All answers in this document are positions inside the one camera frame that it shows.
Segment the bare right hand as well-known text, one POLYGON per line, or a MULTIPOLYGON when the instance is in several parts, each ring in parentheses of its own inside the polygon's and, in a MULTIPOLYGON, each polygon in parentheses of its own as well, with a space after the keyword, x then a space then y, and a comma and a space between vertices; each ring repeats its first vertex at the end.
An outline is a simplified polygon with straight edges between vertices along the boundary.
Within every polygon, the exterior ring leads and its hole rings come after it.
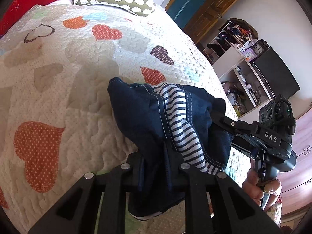
POLYGON ((269 195, 269 200, 265 211, 268 211, 277 202, 280 196, 282 190, 281 182, 280 180, 272 180, 267 183, 264 188, 261 188, 258 182, 258 173, 251 168, 247 173, 246 180, 242 184, 242 189, 258 206, 261 205, 261 199, 264 197, 264 194, 267 193, 269 195))

